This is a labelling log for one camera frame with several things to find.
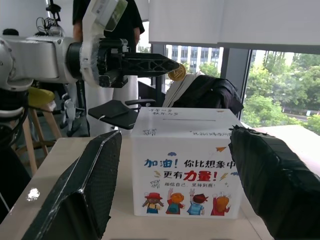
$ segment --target window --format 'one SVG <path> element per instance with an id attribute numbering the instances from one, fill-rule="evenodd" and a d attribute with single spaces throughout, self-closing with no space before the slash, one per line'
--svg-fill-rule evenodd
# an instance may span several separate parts
<path id="1" fill-rule="evenodd" d="M 182 63 L 187 73 L 195 73 L 197 70 L 201 70 L 204 74 L 219 77 L 221 71 L 221 64 L 222 64 L 222 52 L 223 48 L 208 48 L 202 47 L 201 48 L 201 57 L 198 59 L 198 47 L 196 46 L 181 46 L 181 58 L 178 59 L 178 46 L 177 45 L 166 45 L 165 46 L 165 56 L 168 57 L 169 51 L 172 49 L 171 59 Z M 217 52 L 216 59 L 214 61 L 208 62 L 209 53 L 215 51 Z M 172 83 L 172 80 L 165 75 L 165 86 L 164 90 L 167 91 Z"/>
<path id="2" fill-rule="evenodd" d="M 143 23 L 145 32 L 140 35 L 140 40 L 136 46 L 137 53 L 151 53 L 151 44 L 149 43 L 149 22 L 146 21 Z M 151 78 L 149 77 L 140 77 L 138 81 L 151 85 Z"/>
<path id="3" fill-rule="evenodd" d="M 320 55 L 256 50 L 241 121 L 252 128 L 300 125 L 320 135 Z"/>

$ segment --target cartoon illustration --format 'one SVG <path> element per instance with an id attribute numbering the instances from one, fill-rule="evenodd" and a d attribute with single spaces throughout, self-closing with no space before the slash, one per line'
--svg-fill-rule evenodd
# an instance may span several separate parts
<path id="1" fill-rule="evenodd" d="M 213 197 L 213 209 L 211 216 L 224 216 L 225 213 L 228 213 L 230 210 L 229 201 L 231 199 L 230 195 L 225 195 L 222 191 L 218 197 L 217 194 L 212 195 Z"/>
<path id="2" fill-rule="evenodd" d="M 181 193 L 174 193 L 174 189 L 171 187 L 168 191 L 168 204 L 169 207 L 166 214 L 180 214 L 180 209 L 184 209 L 185 205 L 181 204 L 181 202 L 185 199 Z"/>
<path id="3" fill-rule="evenodd" d="M 189 215 L 204 215 L 205 214 L 205 208 L 202 206 L 202 204 L 207 200 L 207 196 L 205 196 L 203 193 L 195 195 L 195 189 L 190 190 L 190 207 L 188 209 Z"/>
<path id="4" fill-rule="evenodd" d="M 142 205 L 144 208 L 147 206 L 146 213 L 147 214 L 157 214 L 158 210 L 161 209 L 161 207 L 164 207 L 165 205 L 161 202 L 162 197 L 160 197 L 160 194 L 157 192 L 150 192 L 145 193 L 144 197 L 146 198 L 146 201 Z"/>

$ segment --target wooden table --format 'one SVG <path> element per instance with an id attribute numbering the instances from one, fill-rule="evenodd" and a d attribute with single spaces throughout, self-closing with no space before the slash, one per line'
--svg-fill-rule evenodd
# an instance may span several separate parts
<path id="1" fill-rule="evenodd" d="M 0 239 L 20 240 L 37 215 L 59 176 L 78 158 L 91 138 L 60 138 L 10 214 L 0 225 Z M 272 240 L 265 224 L 255 215 L 248 200 L 243 200 L 238 219 L 194 219 L 134 216 L 131 140 L 121 146 L 117 185 L 103 240 Z M 36 201 L 26 201 L 32 188 L 40 192 Z"/>

